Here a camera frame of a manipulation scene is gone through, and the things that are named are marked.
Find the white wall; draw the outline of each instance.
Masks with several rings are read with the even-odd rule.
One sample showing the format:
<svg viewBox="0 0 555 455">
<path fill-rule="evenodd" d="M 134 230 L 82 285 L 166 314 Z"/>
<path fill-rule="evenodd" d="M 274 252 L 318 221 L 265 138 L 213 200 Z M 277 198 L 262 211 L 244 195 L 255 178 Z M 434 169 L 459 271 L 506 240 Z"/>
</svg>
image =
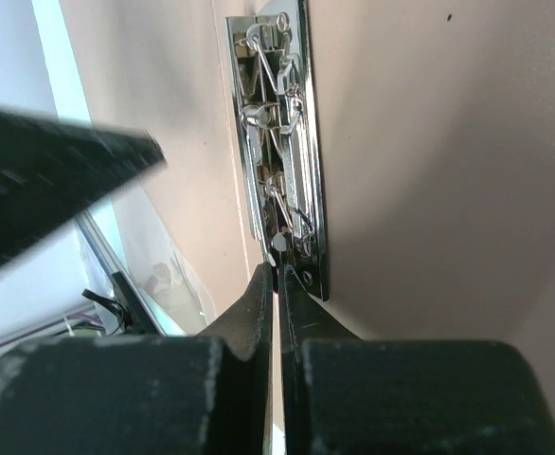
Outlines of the white wall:
<svg viewBox="0 0 555 455">
<path fill-rule="evenodd" d="M 36 18 L 26 0 L 0 1 L 0 105 L 56 116 Z M 78 232 L 68 225 L 0 271 L 0 337 L 83 302 Z"/>
</svg>

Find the shiny metal hardware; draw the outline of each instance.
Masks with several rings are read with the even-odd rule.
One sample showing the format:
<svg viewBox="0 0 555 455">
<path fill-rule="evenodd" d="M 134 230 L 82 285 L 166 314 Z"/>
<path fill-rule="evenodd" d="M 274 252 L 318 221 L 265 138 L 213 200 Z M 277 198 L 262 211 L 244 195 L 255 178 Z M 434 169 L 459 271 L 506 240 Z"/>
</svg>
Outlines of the shiny metal hardware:
<svg viewBox="0 0 555 455">
<path fill-rule="evenodd" d="M 233 101 L 252 235 L 328 299 L 328 256 L 306 0 L 227 18 Z"/>
</svg>

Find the screw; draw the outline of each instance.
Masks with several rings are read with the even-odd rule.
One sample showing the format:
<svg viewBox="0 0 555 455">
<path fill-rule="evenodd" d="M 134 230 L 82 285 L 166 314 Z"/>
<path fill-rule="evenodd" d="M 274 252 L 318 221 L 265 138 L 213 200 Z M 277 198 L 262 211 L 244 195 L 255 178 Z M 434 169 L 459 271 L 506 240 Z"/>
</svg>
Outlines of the screw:
<svg viewBox="0 0 555 455">
<path fill-rule="evenodd" d="M 307 286 L 311 286 L 313 283 L 313 277 L 312 274 L 309 272 L 303 272 L 303 282 L 307 285 Z"/>
<path fill-rule="evenodd" d="M 288 31 L 290 29 L 290 17 L 285 12 L 281 12 L 277 15 L 276 19 L 276 26 L 277 30 L 281 31 L 282 33 Z"/>
</svg>

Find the lever arch mechanism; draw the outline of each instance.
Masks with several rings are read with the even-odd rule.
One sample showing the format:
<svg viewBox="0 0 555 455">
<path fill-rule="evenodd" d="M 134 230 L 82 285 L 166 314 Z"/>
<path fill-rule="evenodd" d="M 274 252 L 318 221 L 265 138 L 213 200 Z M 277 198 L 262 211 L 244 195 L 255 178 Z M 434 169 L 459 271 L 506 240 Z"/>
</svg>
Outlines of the lever arch mechanism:
<svg viewBox="0 0 555 455">
<path fill-rule="evenodd" d="M 227 18 L 250 228 L 273 267 L 328 299 L 328 256 L 305 0 Z"/>
</svg>

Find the metal lever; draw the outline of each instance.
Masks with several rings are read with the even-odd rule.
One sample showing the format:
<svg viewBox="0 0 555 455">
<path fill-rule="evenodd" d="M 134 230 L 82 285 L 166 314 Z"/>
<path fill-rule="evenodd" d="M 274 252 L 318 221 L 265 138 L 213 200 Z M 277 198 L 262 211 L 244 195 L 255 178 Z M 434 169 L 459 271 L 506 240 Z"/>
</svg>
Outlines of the metal lever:
<svg viewBox="0 0 555 455">
<path fill-rule="evenodd" d="M 327 300 L 307 4 L 275 0 L 259 15 L 229 17 L 227 39 L 252 234 L 267 262 L 288 263 Z"/>
</svg>

